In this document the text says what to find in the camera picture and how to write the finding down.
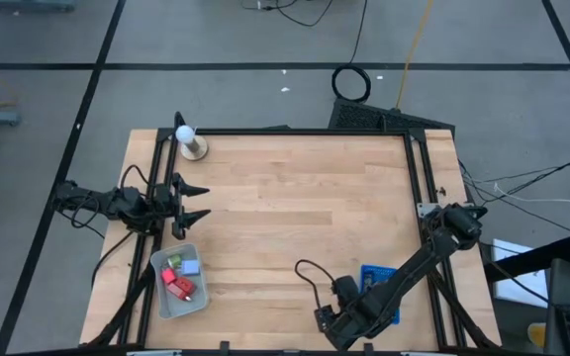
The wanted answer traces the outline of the grey plastic bin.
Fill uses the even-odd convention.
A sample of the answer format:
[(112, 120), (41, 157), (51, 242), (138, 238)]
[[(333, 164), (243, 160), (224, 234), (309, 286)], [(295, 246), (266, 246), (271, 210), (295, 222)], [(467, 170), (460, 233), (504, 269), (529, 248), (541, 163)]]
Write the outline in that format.
[[(177, 277), (186, 277), (197, 286), (196, 291), (190, 296), (192, 299), (191, 302), (184, 302), (174, 297), (171, 294), (171, 291), (180, 291), (180, 289), (175, 286), (174, 283), (166, 285), (160, 277), (160, 273), (163, 269), (171, 268), (167, 263), (167, 258), (169, 255), (173, 254), (180, 254), (182, 260), (197, 259), (201, 264), (200, 274), (194, 276), (183, 276), (180, 273), (180, 268), (172, 268)], [(158, 289), (158, 298), (160, 302), (159, 316), (161, 318), (170, 319), (180, 317), (202, 310), (208, 305), (209, 292), (206, 276), (201, 256), (195, 244), (183, 243), (154, 252), (150, 257), (150, 265), (153, 267), (155, 283)]]

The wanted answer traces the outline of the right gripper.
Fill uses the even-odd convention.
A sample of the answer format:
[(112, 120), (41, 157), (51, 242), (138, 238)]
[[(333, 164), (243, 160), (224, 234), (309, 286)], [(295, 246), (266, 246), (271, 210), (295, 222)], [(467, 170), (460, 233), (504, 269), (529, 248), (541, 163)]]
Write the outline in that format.
[(317, 303), (314, 316), (318, 329), (336, 350), (347, 350), (366, 333), (369, 321), (363, 313), (363, 300), (350, 300), (340, 312), (334, 312), (331, 305)]

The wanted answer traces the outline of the black aluminium table frame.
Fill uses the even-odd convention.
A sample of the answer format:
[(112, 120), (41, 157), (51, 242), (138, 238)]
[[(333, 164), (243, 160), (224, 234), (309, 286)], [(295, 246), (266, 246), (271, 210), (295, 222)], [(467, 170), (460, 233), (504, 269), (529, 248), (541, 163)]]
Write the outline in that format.
[(427, 162), (417, 130), (206, 129), (203, 161), (180, 155), (171, 128), (134, 130), (124, 162), (153, 180), (179, 172), (208, 188), (188, 201), (209, 214), (188, 233), (205, 266), (209, 305), (172, 319), (148, 262), (177, 245), (163, 222), (99, 273), (81, 334), (83, 356), (178, 350), (191, 354), (331, 354), (315, 305), (294, 273), (311, 255), (353, 270), (366, 259), (398, 264), (426, 235), (418, 204)]

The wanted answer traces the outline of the yellow object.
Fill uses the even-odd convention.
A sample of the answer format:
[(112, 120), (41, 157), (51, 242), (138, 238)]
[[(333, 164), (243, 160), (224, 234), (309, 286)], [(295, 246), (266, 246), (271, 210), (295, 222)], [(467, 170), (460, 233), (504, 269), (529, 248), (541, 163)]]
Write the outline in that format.
[(546, 323), (533, 322), (526, 329), (529, 341), (536, 347), (543, 348), (546, 339)]

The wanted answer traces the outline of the dark office desk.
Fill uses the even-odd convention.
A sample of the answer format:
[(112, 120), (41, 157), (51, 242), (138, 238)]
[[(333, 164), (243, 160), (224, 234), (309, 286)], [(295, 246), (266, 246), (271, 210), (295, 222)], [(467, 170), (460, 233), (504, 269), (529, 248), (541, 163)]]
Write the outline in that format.
[(487, 280), (497, 282), (540, 270), (550, 271), (544, 351), (570, 356), (566, 316), (570, 314), (570, 237), (484, 265)]

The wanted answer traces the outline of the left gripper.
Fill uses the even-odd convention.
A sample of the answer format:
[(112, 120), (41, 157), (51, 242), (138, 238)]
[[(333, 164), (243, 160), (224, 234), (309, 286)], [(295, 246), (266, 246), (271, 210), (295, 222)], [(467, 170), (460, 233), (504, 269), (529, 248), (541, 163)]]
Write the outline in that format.
[(156, 184), (152, 188), (150, 205), (153, 213), (159, 219), (174, 218), (171, 234), (178, 240), (186, 238), (186, 230), (198, 220), (208, 215), (210, 210), (186, 213), (182, 206), (181, 196), (195, 197), (209, 193), (208, 188), (196, 187), (185, 182), (182, 176), (175, 172), (171, 177), (172, 187)]

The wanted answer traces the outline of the black perforated panel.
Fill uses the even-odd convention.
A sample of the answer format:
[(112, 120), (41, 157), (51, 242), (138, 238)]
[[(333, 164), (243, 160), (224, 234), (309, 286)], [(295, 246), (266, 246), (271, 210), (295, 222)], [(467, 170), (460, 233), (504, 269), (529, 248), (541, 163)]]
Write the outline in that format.
[(377, 131), (424, 129), (448, 130), (455, 134), (455, 126), (451, 124), (403, 114), (396, 109), (385, 110), (342, 99), (336, 99), (333, 103), (329, 129)]

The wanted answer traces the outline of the red block USB charger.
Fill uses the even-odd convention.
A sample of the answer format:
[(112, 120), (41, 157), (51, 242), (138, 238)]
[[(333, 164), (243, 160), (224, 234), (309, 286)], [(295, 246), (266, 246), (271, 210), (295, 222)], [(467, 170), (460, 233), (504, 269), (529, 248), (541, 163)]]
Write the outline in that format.
[(197, 286), (186, 277), (177, 277), (174, 285), (180, 289), (186, 298), (190, 297), (197, 289)]

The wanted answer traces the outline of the white bulb brass lamp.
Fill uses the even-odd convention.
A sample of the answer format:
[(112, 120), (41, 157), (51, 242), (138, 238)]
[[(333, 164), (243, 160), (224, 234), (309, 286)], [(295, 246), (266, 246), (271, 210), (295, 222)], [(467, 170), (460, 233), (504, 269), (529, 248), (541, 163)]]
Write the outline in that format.
[(200, 135), (196, 134), (196, 130), (182, 125), (175, 132), (180, 145), (182, 156), (191, 161), (197, 161), (206, 156), (209, 146), (207, 141)]

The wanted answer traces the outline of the blue perforated plastic basket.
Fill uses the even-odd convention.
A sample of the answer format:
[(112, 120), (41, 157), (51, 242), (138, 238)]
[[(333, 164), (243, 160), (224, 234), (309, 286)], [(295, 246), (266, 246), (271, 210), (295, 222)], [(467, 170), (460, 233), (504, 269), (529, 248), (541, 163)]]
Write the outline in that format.
[(370, 264), (362, 264), (360, 266), (360, 281), (359, 281), (359, 292), (365, 293), (363, 290), (363, 281), (364, 277), (369, 274), (373, 274), (378, 278), (377, 283), (386, 282), (390, 279), (396, 270), (391, 267), (386, 266), (379, 266), (379, 265), (370, 265)]

